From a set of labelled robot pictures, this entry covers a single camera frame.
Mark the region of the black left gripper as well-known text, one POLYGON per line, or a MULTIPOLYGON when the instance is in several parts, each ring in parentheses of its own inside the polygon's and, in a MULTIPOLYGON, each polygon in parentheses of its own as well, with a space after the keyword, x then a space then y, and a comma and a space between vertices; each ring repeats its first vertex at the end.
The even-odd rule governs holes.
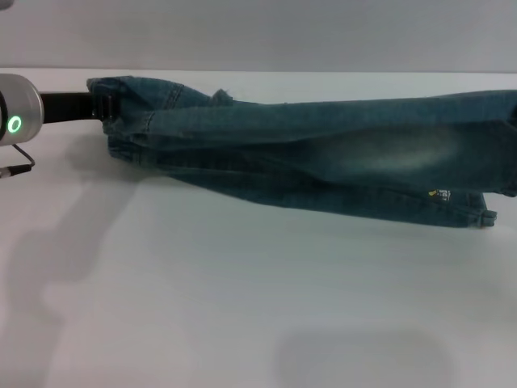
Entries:
POLYGON ((114 120, 116 97, 90 93, 43 93, 44 122, 114 120))

